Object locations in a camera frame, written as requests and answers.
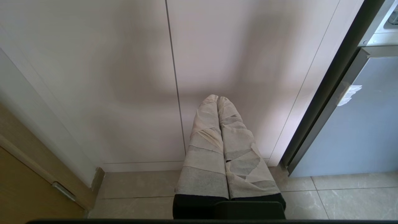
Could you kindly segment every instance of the cabinet door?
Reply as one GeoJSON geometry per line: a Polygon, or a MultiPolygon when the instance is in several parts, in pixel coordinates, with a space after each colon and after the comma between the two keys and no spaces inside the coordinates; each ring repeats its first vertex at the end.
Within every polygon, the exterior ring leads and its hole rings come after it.
{"type": "Polygon", "coordinates": [[[97,166],[181,168],[165,1],[7,1],[0,20],[18,46],[4,52],[97,166]]]}
{"type": "Polygon", "coordinates": [[[270,158],[338,2],[168,0],[185,143],[196,108],[217,94],[270,158]]]}
{"type": "Polygon", "coordinates": [[[0,147],[0,217],[23,224],[38,218],[82,218],[84,209],[0,147]]]}

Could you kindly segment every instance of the grout line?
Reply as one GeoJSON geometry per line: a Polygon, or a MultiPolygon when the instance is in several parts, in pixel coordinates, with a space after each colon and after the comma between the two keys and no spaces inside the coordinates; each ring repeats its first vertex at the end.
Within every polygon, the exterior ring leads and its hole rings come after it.
{"type": "Polygon", "coordinates": [[[316,191],[316,193],[318,194],[319,200],[321,200],[322,207],[323,207],[324,210],[325,210],[326,216],[328,217],[328,219],[330,219],[330,218],[329,218],[329,215],[328,215],[328,212],[326,211],[326,208],[325,208],[325,206],[324,206],[324,204],[323,204],[322,198],[321,198],[321,196],[319,195],[319,192],[316,191]]]}
{"type": "Polygon", "coordinates": [[[312,184],[314,185],[314,187],[315,187],[315,190],[318,190],[318,188],[316,187],[316,185],[315,185],[315,182],[314,182],[314,179],[311,177],[311,180],[312,180],[312,184]]]}
{"type": "Polygon", "coordinates": [[[178,94],[178,85],[177,85],[176,62],[174,61],[174,50],[173,50],[172,31],[171,31],[171,28],[170,28],[169,8],[167,7],[167,0],[164,0],[164,3],[166,4],[167,24],[169,25],[170,47],[171,47],[171,49],[172,49],[173,68],[174,68],[174,78],[176,79],[177,101],[178,101],[178,109],[179,109],[179,120],[180,120],[180,122],[181,122],[182,142],[183,142],[183,144],[184,144],[184,154],[185,154],[185,156],[186,156],[186,155],[187,155],[187,149],[185,148],[184,127],[182,126],[181,105],[180,105],[180,103],[179,103],[179,94],[178,94]]]}
{"type": "Polygon", "coordinates": [[[398,186],[397,187],[367,187],[367,188],[340,188],[340,189],[322,189],[322,190],[281,191],[281,193],[282,192],[302,192],[302,191],[333,191],[333,190],[378,189],[378,188],[398,188],[398,186]]]}
{"type": "MultiPolygon", "coordinates": [[[[175,163],[183,161],[154,161],[154,162],[125,162],[125,163],[175,163]]],[[[104,163],[104,164],[124,164],[124,163],[104,163]]]]}
{"type": "Polygon", "coordinates": [[[173,198],[174,196],[151,196],[151,197],[126,197],[126,198],[99,198],[100,200],[107,199],[134,199],[134,198],[173,198]]]}
{"type": "Polygon", "coordinates": [[[396,187],[360,187],[360,188],[337,188],[337,189],[320,189],[317,191],[333,191],[333,190],[357,190],[357,189],[378,189],[378,188],[398,188],[396,187]]]}
{"type": "Polygon", "coordinates": [[[303,191],[316,191],[316,190],[302,190],[302,191],[281,191],[281,193],[283,193],[283,192],[303,192],[303,191]]]}

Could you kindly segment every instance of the refrigerator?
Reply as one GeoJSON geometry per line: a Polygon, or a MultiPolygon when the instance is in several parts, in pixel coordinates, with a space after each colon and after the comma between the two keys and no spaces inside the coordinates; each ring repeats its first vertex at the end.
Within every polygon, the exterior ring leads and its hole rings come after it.
{"type": "Polygon", "coordinates": [[[397,5],[364,1],[283,155],[290,177],[398,170],[397,5]]]}

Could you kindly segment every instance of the wooden door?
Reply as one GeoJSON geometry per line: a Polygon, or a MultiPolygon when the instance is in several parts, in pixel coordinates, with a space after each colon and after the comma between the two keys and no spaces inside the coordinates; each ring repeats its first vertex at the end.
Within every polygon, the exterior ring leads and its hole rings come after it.
{"type": "Polygon", "coordinates": [[[37,218],[82,218],[84,209],[0,147],[1,223],[37,218]]]}
{"type": "Polygon", "coordinates": [[[74,195],[76,202],[84,209],[91,210],[94,207],[96,194],[2,104],[0,104],[0,146],[50,185],[54,182],[60,183],[74,195]]]}

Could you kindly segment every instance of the floor tile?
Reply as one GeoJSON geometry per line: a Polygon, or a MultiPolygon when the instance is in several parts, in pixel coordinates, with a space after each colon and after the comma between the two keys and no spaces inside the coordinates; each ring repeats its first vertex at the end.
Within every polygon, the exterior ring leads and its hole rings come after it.
{"type": "Polygon", "coordinates": [[[288,177],[286,168],[279,164],[277,167],[269,167],[269,171],[281,192],[283,191],[312,191],[315,190],[311,177],[288,177]]]}
{"type": "Polygon", "coordinates": [[[328,219],[316,191],[282,192],[286,219],[328,219]]]}
{"type": "Polygon", "coordinates": [[[398,187],[398,172],[312,177],[318,190],[398,187]]]}
{"type": "Polygon", "coordinates": [[[173,219],[173,198],[98,199],[89,218],[173,219]]]}
{"type": "Polygon", "coordinates": [[[330,219],[398,219],[398,187],[318,192],[330,219]]]}
{"type": "Polygon", "coordinates": [[[181,171],[106,173],[98,198],[174,196],[181,171]]]}

